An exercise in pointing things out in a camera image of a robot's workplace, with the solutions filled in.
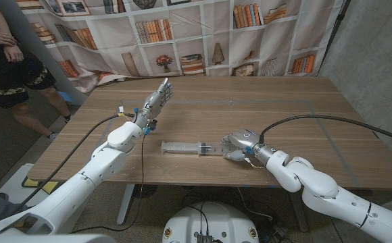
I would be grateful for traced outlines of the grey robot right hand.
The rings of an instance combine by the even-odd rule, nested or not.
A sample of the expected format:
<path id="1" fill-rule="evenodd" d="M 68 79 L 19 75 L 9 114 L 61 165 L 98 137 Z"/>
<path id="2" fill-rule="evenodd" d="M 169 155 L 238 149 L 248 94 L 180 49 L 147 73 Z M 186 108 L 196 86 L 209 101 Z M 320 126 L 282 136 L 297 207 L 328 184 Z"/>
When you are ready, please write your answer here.
<path id="1" fill-rule="evenodd" d="M 263 166 L 266 166 L 269 158 L 273 156 L 275 150 L 260 143 L 260 135 L 247 129 L 242 129 L 225 136 L 222 142 L 232 144 L 235 147 L 233 152 L 223 154 L 225 159 L 231 161 L 251 162 L 249 156 L 253 155 Z"/>

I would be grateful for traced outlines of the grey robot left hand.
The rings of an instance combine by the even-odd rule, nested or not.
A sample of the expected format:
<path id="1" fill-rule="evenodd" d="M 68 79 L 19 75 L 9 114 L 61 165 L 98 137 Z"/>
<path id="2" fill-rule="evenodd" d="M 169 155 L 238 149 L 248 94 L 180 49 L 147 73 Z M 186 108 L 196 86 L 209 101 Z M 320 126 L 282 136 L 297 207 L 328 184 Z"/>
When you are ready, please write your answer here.
<path id="1" fill-rule="evenodd" d="M 164 78 L 159 88 L 145 99 L 143 106 L 132 122 L 143 130 L 161 113 L 162 107 L 172 97 L 172 85 L 168 82 L 168 78 Z"/>

